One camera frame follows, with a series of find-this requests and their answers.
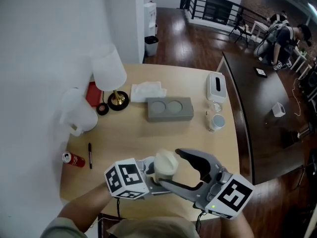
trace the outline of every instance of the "pen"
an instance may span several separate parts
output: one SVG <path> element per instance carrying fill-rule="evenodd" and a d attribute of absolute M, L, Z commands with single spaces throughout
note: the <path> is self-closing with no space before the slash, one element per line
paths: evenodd
<path fill-rule="evenodd" d="M 89 154 L 89 166 L 90 166 L 90 169 L 92 169 L 93 168 L 93 161 L 91 158 L 91 143 L 88 144 L 88 154 Z"/>

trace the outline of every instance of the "red notebook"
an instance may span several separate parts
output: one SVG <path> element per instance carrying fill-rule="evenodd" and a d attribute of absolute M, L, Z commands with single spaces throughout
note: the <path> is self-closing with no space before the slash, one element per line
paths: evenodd
<path fill-rule="evenodd" d="M 86 100 L 92 107 L 96 107 L 100 104 L 100 98 L 101 98 L 102 91 L 99 90 L 96 86 L 95 82 L 90 82 L 86 94 Z"/>

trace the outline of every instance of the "trash can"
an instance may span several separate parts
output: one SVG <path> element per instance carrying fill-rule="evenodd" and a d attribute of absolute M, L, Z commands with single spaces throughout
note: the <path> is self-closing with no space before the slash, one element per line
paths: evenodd
<path fill-rule="evenodd" d="M 145 52 L 148 57 L 156 55 L 159 45 L 159 40 L 155 36 L 145 37 Z"/>

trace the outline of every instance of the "gold lamp base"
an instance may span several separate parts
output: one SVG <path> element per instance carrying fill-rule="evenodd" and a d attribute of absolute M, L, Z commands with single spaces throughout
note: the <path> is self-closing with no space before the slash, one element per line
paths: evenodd
<path fill-rule="evenodd" d="M 114 96 L 111 99 L 111 103 L 118 106 L 118 105 L 122 105 L 125 97 L 123 96 L 123 94 L 119 94 L 116 90 L 113 91 Z"/>
<path fill-rule="evenodd" d="M 108 105 L 112 110 L 120 111 L 125 109 L 129 104 L 129 96 L 122 91 L 114 90 L 108 98 Z"/>

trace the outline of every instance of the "red soda can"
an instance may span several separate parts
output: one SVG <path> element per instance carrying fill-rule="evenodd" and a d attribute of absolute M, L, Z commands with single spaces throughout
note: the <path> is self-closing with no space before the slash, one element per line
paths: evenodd
<path fill-rule="evenodd" d="M 85 165 L 85 159 L 70 152 L 63 153 L 63 161 L 66 164 L 82 168 Z"/>

